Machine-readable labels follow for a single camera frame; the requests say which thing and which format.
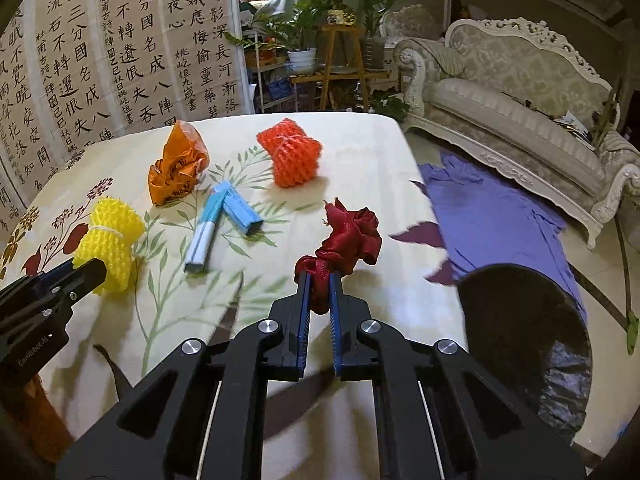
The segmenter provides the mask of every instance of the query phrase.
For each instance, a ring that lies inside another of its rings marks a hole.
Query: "yellow foam net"
[[[107,277],[94,293],[123,292],[129,285],[131,246],[145,226],[126,203],[110,197],[98,201],[89,219],[89,231],[74,253],[74,268],[98,258],[107,267]]]

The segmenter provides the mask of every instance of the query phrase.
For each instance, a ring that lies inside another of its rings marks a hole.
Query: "dark red ribbon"
[[[333,231],[322,242],[316,256],[302,256],[296,262],[295,270],[296,282],[303,270],[311,274],[311,309],[316,314],[329,310],[329,274],[351,274],[358,260],[375,265],[382,246],[378,218],[373,211],[367,208],[347,211],[337,198],[335,205],[327,203],[324,209],[326,223]]]

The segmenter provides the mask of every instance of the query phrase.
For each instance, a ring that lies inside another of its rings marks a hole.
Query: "calligraphy scroll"
[[[86,146],[247,113],[238,0],[23,0],[0,38],[0,241]]]

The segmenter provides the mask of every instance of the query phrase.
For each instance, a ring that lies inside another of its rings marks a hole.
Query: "black trash can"
[[[584,424],[592,365],[574,298],[515,264],[470,272],[458,293],[469,353],[570,441]]]

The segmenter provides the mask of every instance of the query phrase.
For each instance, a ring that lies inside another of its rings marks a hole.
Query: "sofa seat cushion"
[[[429,92],[432,105],[536,156],[590,194],[602,189],[605,175],[596,154],[545,115],[464,79],[443,79]]]

